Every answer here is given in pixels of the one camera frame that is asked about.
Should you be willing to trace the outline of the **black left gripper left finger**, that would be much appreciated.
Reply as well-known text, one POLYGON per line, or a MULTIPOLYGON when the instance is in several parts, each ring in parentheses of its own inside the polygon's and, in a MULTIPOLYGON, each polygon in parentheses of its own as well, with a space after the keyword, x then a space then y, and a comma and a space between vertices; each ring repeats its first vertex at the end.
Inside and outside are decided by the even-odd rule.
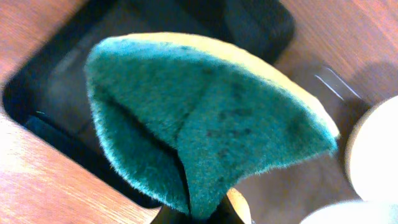
POLYGON ((166 205, 162 206, 150 224, 189 224, 190 217, 166 205))

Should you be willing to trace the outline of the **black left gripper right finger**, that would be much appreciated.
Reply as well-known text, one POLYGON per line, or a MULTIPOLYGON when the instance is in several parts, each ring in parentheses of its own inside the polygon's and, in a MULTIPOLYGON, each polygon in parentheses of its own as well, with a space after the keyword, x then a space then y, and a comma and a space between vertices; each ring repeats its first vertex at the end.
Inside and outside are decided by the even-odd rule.
POLYGON ((227 196, 222 199, 214 212, 214 224, 244 224, 227 196))

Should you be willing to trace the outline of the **green yellow sponge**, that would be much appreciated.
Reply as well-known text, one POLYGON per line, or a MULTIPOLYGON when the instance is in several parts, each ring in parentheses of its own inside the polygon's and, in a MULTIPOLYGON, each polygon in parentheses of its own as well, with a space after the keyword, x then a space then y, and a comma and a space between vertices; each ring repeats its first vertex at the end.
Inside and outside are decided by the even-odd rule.
POLYGON ((85 63, 96 134, 133 188, 206 220, 240 180, 311 152, 289 128, 307 92, 259 57, 196 34, 108 37, 85 63))

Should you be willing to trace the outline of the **cream plate with yellow stain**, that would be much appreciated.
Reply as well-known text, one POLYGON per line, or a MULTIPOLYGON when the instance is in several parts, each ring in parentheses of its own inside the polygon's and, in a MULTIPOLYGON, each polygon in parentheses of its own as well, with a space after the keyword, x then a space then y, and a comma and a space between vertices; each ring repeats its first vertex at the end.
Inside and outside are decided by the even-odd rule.
POLYGON ((397 97, 378 103, 355 124, 345 152, 345 169, 365 201, 397 203, 397 97))

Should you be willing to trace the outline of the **black wash tray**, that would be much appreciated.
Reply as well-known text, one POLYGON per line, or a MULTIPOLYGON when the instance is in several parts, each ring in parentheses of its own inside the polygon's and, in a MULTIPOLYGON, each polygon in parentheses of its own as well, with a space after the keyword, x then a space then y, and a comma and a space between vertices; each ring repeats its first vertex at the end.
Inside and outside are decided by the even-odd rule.
POLYGON ((184 32, 230 42, 274 63, 295 32, 277 0, 91 0, 12 78, 7 114, 144 208, 160 203, 132 189, 103 155, 93 127, 83 67, 96 43, 133 32, 184 32))

